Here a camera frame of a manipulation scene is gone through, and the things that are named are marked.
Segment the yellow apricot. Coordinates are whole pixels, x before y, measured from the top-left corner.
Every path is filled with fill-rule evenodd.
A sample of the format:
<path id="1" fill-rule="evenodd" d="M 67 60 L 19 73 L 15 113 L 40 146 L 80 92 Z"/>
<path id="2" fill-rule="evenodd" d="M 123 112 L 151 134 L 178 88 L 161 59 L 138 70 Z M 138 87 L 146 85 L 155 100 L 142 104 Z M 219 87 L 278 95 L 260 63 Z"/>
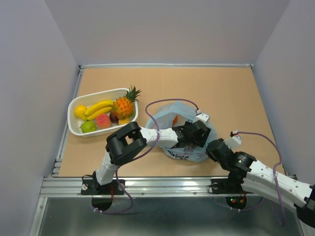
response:
<path id="1" fill-rule="evenodd" d="M 123 118 L 123 119 L 119 119 L 118 124 L 125 125 L 125 124 L 128 124 L 129 122 L 130 122 L 130 118 Z"/>

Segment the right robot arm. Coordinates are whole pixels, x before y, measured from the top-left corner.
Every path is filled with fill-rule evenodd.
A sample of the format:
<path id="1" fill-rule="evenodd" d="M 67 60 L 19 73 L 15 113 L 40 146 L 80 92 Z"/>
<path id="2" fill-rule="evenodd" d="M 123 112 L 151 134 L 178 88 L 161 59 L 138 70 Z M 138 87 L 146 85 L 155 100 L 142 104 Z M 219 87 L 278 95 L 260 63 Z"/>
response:
<path id="1" fill-rule="evenodd" d="M 233 152 L 230 142 L 218 139 L 210 142 L 206 153 L 229 172 L 227 178 L 215 179 L 214 194 L 238 194 L 241 191 L 258 194 L 281 203 L 297 213 L 299 220 L 315 226 L 315 187 L 267 167 L 245 152 Z"/>

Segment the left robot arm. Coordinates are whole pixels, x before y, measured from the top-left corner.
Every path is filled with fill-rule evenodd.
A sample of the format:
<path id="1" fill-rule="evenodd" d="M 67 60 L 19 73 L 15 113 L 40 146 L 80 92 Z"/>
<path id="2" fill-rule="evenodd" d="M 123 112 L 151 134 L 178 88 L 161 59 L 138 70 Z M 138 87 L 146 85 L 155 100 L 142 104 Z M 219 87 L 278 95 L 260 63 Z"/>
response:
<path id="1" fill-rule="evenodd" d="M 135 159 L 145 148 L 159 147 L 175 152 L 188 147 L 203 148 L 211 133 L 204 122 L 186 122 L 182 126 L 167 129 L 149 129 L 131 122 L 107 137 L 105 157 L 101 166 L 93 172 L 93 189 L 103 194 L 109 190 L 116 170 Z"/>

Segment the light blue printed plastic bag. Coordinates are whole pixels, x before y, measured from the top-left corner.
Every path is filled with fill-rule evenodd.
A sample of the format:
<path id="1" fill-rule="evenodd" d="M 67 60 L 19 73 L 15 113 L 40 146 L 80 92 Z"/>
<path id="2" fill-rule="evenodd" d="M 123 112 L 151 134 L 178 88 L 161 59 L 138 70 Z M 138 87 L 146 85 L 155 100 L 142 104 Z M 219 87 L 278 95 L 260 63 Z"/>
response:
<path id="1" fill-rule="evenodd" d="M 155 129 L 157 126 L 159 130 L 178 127 L 182 123 L 181 121 L 177 122 L 175 125 L 172 125 L 171 122 L 174 120 L 175 116 L 180 117 L 188 122 L 192 122 L 195 116 L 201 113 L 199 107 L 192 101 L 188 100 L 187 102 L 190 105 L 184 103 L 184 99 L 167 99 L 169 102 L 166 105 L 160 106 L 157 110 L 157 113 L 151 115 L 147 113 L 150 117 L 146 123 L 146 128 Z M 162 146 L 162 137 L 159 138 L 158 143 L 155 147 L 161 148 L 166 155 L 173 159 L 181 159 L 192 162 L 202 162 L 208 158 L 206 155 L 206 146 L 213 140 L 217 139 L 217 132 L 211 122 L 208 120 L 206 126 L 211 129 L 210 134 L 208 135 L 205 145 L 199 147 L 194 144 L 187 144 L 183 147 L 163 147 Z"/>

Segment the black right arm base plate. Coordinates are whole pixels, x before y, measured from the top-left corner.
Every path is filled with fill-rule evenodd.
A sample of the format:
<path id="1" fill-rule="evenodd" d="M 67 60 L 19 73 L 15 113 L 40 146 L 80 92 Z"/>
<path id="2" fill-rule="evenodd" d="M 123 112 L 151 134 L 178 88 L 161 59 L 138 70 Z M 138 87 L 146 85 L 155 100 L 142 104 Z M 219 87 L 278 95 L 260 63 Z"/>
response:
<path id="1" fill-rule="evenodd" d="M 213 194 L 240 194 L 243 191 L 241 185 L 227 178 L 213 178 L 210 186 Z"/>

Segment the red yellow peach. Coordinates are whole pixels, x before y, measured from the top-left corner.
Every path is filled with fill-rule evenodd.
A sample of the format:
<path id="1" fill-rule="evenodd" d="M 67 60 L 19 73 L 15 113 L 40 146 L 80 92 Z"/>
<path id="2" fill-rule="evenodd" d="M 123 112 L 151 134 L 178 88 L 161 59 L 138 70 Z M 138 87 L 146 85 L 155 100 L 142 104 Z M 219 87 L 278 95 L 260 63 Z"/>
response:
<path id="1" fill-rule="evenodd" d="M 95 123 L 99 129 L 107 129 L 111 127 L 111 120 L 107 114 L 97 116 Z"/>

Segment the green apple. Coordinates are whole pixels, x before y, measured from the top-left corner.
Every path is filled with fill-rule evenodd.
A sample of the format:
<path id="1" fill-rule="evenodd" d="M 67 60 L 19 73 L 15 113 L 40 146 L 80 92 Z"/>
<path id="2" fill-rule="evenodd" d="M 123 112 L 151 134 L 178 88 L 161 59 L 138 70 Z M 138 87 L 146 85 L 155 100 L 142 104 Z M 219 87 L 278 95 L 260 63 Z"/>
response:
<path id="1" fill-rule="evenodd" d="M 86 121 L 80 125 L 82 133 L 97 131 L 97 126 L 93 121 Z"/>

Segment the orange pineapple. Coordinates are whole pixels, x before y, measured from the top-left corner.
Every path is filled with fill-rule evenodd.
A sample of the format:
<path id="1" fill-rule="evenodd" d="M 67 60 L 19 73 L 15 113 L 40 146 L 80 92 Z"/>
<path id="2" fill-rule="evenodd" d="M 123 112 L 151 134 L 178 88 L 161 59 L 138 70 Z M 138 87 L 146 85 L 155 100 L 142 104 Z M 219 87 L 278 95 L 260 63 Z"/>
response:
<path id="1" fill-rule="evenodd" d="M 140 96 L 142 90 L 137 90 L 135 86 L 130 86 L 126 94 L 122 97 L 119 97 L 112 105 L 112 113 L 118 119 L 130 118 L 134 115 L 134 103 Z"/>

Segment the orange tangerine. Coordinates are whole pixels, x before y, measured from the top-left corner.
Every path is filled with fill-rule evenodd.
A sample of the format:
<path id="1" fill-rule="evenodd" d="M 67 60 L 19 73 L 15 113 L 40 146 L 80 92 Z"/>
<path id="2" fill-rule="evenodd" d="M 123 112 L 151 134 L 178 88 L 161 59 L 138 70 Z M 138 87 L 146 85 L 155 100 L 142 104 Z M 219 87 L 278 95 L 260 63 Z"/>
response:
<path id="1" fill-rule="evenodd" d="M 173 121 L 172 121 L 172 124 L 176 124 L 177 121 L 178 121 L 178 116 L 176 115 L 175 118 L 174 118 Z"/>

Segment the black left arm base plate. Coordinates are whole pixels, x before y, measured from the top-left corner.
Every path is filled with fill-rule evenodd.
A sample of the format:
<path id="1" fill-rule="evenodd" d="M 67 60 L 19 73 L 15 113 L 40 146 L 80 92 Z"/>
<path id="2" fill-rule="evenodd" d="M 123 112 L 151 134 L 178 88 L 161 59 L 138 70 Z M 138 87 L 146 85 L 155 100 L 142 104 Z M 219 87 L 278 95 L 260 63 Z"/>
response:
<path id="1" fill-rule="evenodd" d="M 83 179 L 81 186 L 81 195 L 92 196 L 92 195 L 124 195 L 124 191 L 118 185 L 116 179 L 112 180 L 111 183 L 106 185 L 98 185 L 93 179 Z"/>

